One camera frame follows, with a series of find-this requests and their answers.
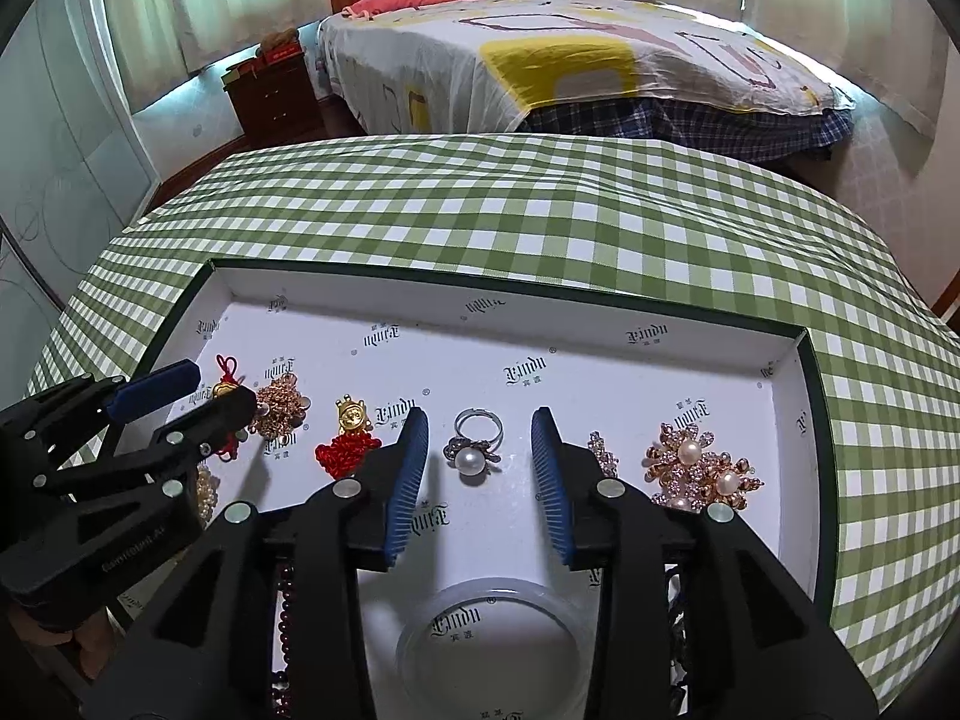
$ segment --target gold pendant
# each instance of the gold pendant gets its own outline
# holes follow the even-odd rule
[[[362,400],[354,401],[349,395],[337,401],[337,419],[340,423],[339,435],[357,433],[361,430],[370,432],[373,423],[367,417],[367,407]]]

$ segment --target blue plaid bed skirt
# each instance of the blue plaid bed skirt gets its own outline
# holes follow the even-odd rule
[[[853,133],[853,111],[781,116],[731,113],[681,100],[612,98],[538,108],[517,132],[656,138],[760,164],[799,151],[829,159],[829,148]]]

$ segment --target green checkered tablecloth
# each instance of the green checkered tablecloth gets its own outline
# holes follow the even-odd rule
[[[836,450],[832,624],[882,703],[957,608],[960,343],[886,245],[816,191],[654,141],[397,136],[238,154],[104,250],[30,391],[132,374],[213,257],[456,271],[808,327]]]

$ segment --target sliding wardrobe door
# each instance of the sliding wardrobe door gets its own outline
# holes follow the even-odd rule
[[[82,1],[35,0],[0,55],[4,403],[25,391],[56,306],[136,218],[155,179],[104,88]]]

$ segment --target red tassel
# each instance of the red tassel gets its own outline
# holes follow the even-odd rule
[[[314,453],[318,463],[333,479],[343,479],[356,471],[368,451],[382,445],[381,440],[361,430],[337,436],[330,445],[318,446]]]
[[[230,391],[231,389],[237,388],[240,386],[240,382],[233,378],[234,373],[237,372],[237,358],[236,357],[224,357],[223,355],[217,355],[217,365],[220,366],[220,370],[224,372],[224,375],[220,377],[220,384],[229,385],[228,388],[221,388],[221,391],[218,392],[216,386],[213,388],[214,395],[225,394],[222,392],[223,389]],[[227,443],[217,450],[217,457],[220,458],[224,463],[228,463],[231,460],[237,459],[237,450],[240,449],[240,442],[237,440],[237,436],[232,433],[227,438]]]

